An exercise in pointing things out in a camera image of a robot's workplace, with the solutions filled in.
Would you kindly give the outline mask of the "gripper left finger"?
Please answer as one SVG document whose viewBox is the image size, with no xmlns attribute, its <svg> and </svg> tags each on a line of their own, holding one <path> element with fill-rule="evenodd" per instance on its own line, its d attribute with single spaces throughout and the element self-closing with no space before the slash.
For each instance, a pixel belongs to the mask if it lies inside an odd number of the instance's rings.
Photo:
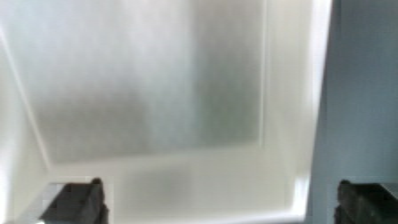
<svg viewBox="0 0 398 224">
<path fill-rule="evenodd" d="M 108 224 L 103 181 L 67 183 L 39 216 L 42 224 Z"/>
</svg>

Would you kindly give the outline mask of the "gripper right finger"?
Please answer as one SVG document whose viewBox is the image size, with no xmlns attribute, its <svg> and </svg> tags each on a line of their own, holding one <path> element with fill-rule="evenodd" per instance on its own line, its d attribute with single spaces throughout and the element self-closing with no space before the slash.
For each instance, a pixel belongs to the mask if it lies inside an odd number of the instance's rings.
<svg viewBox="0 0 398 224">
<path fill-rule="evenodd" d="M 398 224 L 398 198 L 380 183 L 339 182 L 334 224 Z"/>
</svg>

